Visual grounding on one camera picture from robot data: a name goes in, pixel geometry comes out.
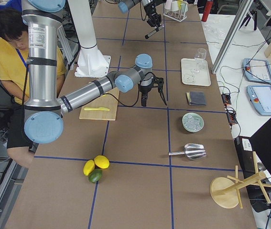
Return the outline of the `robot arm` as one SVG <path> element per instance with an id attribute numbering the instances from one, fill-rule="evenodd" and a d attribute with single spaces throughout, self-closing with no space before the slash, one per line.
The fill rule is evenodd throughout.
<path id="1" fill-rule="evenodd" d="M 64 5 L 63 0 L 22 1 L 22 18 L 29 34 L 25 81 L 30 86 L 30 97 L 24 104 L 23 129 L 31 141 L 39 144 L 53 142 L 62 134 L 64 113 L 114 88 L 125 93 L 138 86 L 142 106 L 146 105 L 152 88 L 163 90 L 163 79 L 152 72 L 152 58 L 147 54 L 138 55 L 135 64 L 124 72 L 110 72 L 111 57 L 98 49 L 89 2 L 70 0 L 68 5 L 81 48 L 75 75 L 92 77 L 93 81 L 75 92 L 57 97 L 57 38 Z"/>
<path id="2" fill-rule="evenodd" d="M 157 31 L 163 28 L 162 17 L 156 10 L 160 4 L 166 3 L 165 0 L 120 0 L 118 7 L 122 13 L 127 13 L 134 6 L 141 4 L 145 10 L 145 16 L 148 17 L 147 23 Z"/>

